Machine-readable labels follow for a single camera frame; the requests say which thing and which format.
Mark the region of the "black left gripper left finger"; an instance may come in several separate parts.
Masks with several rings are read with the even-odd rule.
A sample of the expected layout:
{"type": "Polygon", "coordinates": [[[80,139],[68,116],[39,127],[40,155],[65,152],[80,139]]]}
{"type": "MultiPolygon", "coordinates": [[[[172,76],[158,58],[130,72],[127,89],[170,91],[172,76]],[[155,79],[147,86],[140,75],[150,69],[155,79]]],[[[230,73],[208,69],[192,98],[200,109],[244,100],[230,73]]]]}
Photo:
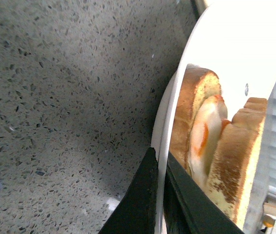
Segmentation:
{"type": "Polygon", "coordinates": [[[156,224],[158,162],[149,147],[119,205],[100,234],[153,234],[156,224]]]}

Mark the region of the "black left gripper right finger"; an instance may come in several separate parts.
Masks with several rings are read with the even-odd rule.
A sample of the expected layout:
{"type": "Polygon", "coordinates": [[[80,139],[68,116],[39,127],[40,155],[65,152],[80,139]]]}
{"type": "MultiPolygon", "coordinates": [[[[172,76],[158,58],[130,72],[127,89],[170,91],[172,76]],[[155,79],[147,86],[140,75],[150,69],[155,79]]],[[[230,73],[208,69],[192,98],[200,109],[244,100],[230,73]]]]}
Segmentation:
{"type": "Polygon", "coordinates": [[[174,156],[168,156],[164,214],[168,234],[241,234],[174,156]]]}

